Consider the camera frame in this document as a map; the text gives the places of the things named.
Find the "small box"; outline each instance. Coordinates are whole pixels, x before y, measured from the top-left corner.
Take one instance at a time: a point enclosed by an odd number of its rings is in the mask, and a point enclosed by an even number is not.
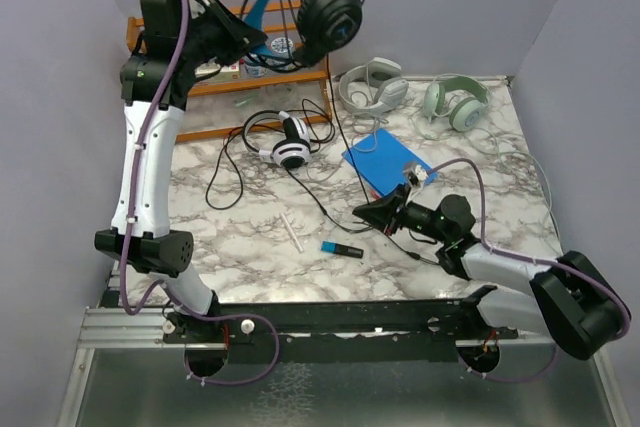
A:
[[[209,62],[207,64],[203,64],[196,69],[196,77],[212,74],[213,72],[217,71],[219,68],[220,66],[215,62]],[[202,82],[198,82],[197,85],[218,84],[220,82],[231,82],[233,80],[240,80],[239,62],[223,67],[219,74],[215,75],[214,77],[211,77],[210,79],[203,80]]]

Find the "gray headphones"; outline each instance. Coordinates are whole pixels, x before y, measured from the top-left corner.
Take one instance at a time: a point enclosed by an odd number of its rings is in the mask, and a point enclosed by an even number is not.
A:
[[[463,90],[473,97],[461,100],[449,112],[443,112],[445,95]],[[433,82],[427,88],[422,114],[431,122],[433,117],[449,117],[449,125],[458,132],[471,130],[489,107],[489,91],[478,81],[461,75],[442,82]]]
[[[338,97],[344,109],[353,115],[379,117],[398,107],[407,95],[409,83],[400,77],[401,75],[402,69],[399,64],[374,57],[365,65],[351,69],[340,78]],[[367,85],[378,89],[371,104],[363,107],[351,100],[349,84],[356,80],[366,81]]]

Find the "black headphones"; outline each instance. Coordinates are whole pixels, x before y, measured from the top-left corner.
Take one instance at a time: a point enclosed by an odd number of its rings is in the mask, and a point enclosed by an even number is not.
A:
[[[278,142],[272,149],[259,149],[251,145],[247,134],[251,128],[265,120],[277,120],[282,123],[285,139]],[[260,160],[274,163],[287,170],[297,169],[311,160],[311,146],[309,130],[306,124],[289,113],[277,110],[262,110],[247,119],[242,127],[242,141],[249,152],[260,156]]]
[[[293,60],[303,66],[312,66],[329,52],[348,44],[362,24],[363,2],[303,0],[297,26],[304,43],[293,52]]]

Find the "mint green headphones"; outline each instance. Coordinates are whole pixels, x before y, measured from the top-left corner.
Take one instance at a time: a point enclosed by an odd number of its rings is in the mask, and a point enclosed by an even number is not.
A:
[[[458,102],[448,112],[444,112],[445,95],[448,92],[463,90],[473,97]],[[431,122],[433,117],[449,117],[449,125],[458,132],[471,130],[489,107],[489,91],[470,77],[461,75],[442,82],[434,81],[424,95],[422,114]]]

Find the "white headphones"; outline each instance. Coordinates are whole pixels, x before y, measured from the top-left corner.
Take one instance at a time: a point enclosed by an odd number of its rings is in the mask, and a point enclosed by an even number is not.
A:
[[[445,95],[464,90],[473,97],[458,102],[448,112],[443,112]],[[457,75],[442,82],[434,81],[424,95],[422,114],[431,122],[433,117],[449,117],[449,125],[458,132],[471,130],[489,107],[489,90],[470,77]]]
[[[351,114],[379,117],[398,107],[407,95],[409,83],[401,75],[400,65],[381,57],[374,57],[365,65],[351,69],[340,78],[338,97],[345,110]],[[363,107],[351,100],[349,84],[356,80],[366,81],[369,87],[377,87],[378,91],[371,104]]]
[[[282,123],[285,139],[278,142],[271,150],[258,149],[247,140],[251,128],[265,120],[277,120]],[[307,125],[289,113],[277,110],[263,110],[253,114],[242,127],[242,141],[249,152],[260,156],[260,160],[274,163],[287,170],[297,169],[311,160],[309,130]]]

